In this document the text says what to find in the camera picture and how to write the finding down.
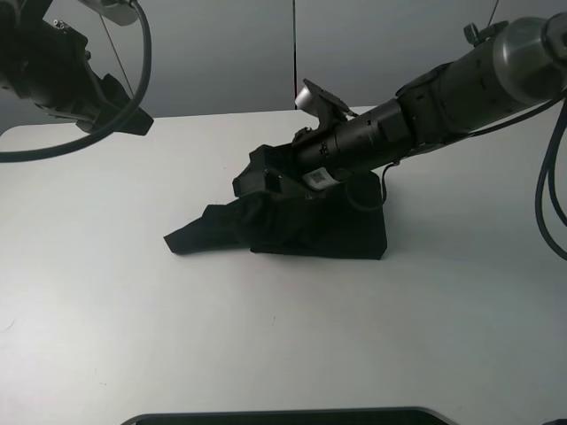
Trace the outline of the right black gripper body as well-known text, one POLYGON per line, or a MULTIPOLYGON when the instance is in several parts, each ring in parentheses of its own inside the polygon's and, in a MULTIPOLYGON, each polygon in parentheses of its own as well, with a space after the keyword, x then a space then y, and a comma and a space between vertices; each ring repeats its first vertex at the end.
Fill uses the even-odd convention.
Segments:
POLYGON ((349 179, 350 172, 338 165, 338 150, 327 143, 261 145, 249 154, 249 164, 234 178, 232 188, 239 199, 311 201, 326 197, 349 179))

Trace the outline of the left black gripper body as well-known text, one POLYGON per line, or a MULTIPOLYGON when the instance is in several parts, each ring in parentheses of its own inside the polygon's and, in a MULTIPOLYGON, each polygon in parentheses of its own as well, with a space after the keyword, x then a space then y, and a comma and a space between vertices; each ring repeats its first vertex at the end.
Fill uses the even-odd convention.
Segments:
MULTIPOLYGON (((76 126, 88 134, 93 134, 108 124, 126 108, 130 101, 126 90, 110 74, 106 74, 103 79, 95 76, 95 80, 103 99, 99 97, 89 99, 85 104, 86 111, 81 112, 81 118, 76 121, 76 126)), ((128 120, 114 129, 114 132, 144 136, 149 132, 153 122, 154 119, 138 107, 128 120)))

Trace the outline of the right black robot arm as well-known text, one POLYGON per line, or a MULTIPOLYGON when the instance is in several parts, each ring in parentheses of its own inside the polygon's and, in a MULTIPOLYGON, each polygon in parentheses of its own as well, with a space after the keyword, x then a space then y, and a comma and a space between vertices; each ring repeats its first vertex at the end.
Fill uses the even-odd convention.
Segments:
POLYGON ((315 197, 355 175, 456 143, 556 100, 566 87, 566 17, 521 18, 464 33, 472 48, 364 113, 312 81, 298 108, 318 120, 291 143, 263 145, 233 181, 236 197, 315 197))

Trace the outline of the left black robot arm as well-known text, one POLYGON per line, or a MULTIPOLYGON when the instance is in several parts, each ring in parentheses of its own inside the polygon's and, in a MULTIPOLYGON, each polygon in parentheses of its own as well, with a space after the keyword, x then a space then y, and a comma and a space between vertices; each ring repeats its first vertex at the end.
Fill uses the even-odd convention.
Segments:
POLYGON ((61 20, 44 19, 50 6, 50 1, 1 3, 1 90, 93 134, 132 97, 115 77, 93 71, 87 36, 61 20))

